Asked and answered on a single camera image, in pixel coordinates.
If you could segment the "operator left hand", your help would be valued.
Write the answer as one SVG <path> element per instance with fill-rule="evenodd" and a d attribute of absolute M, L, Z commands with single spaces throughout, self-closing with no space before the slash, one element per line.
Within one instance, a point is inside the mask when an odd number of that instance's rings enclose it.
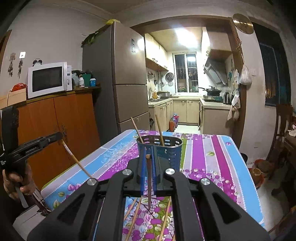
<path fill-rule="evenodd" d="M 32 170 L 28 163 L 26 164 L 25 175 L 23 177 L 17 173 L 8 173 L 3 170 L 3 180 L 4 190 L 15 201 L 20 200 L 16 187 L 20 188 L 23 195 L 32 195 L 36 190 L 36 185 L 32 178 Z"/>

